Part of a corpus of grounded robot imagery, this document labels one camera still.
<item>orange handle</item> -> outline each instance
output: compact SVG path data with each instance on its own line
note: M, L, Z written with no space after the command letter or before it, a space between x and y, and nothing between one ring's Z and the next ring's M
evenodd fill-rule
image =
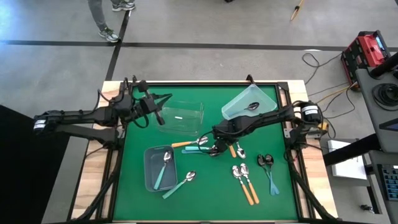
M254 190L254 187L253 187L253 185L251 184L251 182L249 183L249 187L250 187L251 194L253 195L254 202L255 202L255 203L260 203L260 200L259 200L259 198L257 197L256 191Z
M181 147L181 146L187 146L192 144L192 142L179 142L179 143L173 143L172 147Z
M243 188L244 194L246 195L246 198L248 198L249 204L254 205L253 199L250 197L250 194L244 184L242 184L242 188Z
M233 145L229 146L229 150L231 151L231 155L233 158L236 158L236 153Z

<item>keyboard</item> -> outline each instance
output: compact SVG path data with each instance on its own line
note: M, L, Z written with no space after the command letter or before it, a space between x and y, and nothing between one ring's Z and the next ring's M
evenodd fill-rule
M378 164L383 180L383 191L388 200L398 201L398 165Z

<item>gray pants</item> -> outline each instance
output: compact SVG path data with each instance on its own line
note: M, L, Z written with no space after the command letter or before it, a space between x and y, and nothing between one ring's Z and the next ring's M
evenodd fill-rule
M100 30L104 30L106 26L104 12L102 10L102 0L87 0L93 19ZM111 0L113 4L119 4L123 0Z

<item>gray plastic tray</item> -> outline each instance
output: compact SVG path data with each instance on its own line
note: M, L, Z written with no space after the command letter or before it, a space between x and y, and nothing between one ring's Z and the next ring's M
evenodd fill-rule
M155 190L154 185L164 165L163 156L167 151L172 153L172 158L166 165L159 189ZM177 170L175 168L174 149L171 146L156 146L145 150L144 172L145 186L150 192L169 190L175 187L177 184Z

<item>person's leg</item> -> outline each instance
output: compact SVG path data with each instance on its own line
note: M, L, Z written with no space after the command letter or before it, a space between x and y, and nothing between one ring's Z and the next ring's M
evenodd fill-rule
M136 8L134 1L126 2L125 0L111 0L112 11L119 12L120 10L130 11Z
M109 29L105 22L104 12L102 10L102 0L87 0L93 19L99 28L98 34L109 42L117 42L119 36Z

